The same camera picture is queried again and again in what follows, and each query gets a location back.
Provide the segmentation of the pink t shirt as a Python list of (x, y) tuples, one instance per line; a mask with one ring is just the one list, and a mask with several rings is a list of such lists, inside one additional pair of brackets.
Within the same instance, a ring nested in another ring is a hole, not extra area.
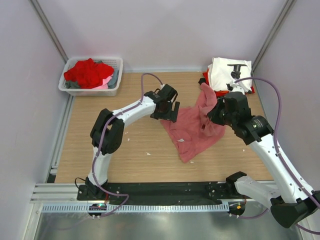
[(206, 83), (201, 83), (200, 89), (194, 106), (178, 110), (176, 122), (160, 121), (183, 163), (216, 144), (225, 134), (225, 126), (207, 117), (218, 102), (215, 92)]

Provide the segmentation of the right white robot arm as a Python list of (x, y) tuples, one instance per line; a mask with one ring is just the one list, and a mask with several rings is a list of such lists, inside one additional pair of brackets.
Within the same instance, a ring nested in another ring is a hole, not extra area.
[(259, 202), (284, 228), (290, 228), (319, 209), (320, 192), (303, 179), (281, 152), (268, 121), (263, 116), (252, 115), (244, 94), (229, 92), (219, 97), (207, 117), (214, 124), (231, 127), (262, 160), (277, 186), (269, 187), (239, 171), (226, 178), (225, 192), (229, 197), (244, 195)]

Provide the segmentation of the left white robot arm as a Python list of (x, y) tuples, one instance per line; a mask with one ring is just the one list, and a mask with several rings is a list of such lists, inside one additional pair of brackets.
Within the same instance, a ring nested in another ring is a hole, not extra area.
[(176, 122), (180, 106), (177, 96), (178, 92), (165, 84), (155, 91), (144, 93), (124, 108), (114, 111), (105, 108), (99, 113), (90, 132), (92, 165), (84, 184), (78, 188), (78, 200), (102, 200), (105, 197), (111, 158), (122, 144), (125, 128), (145, 116)]

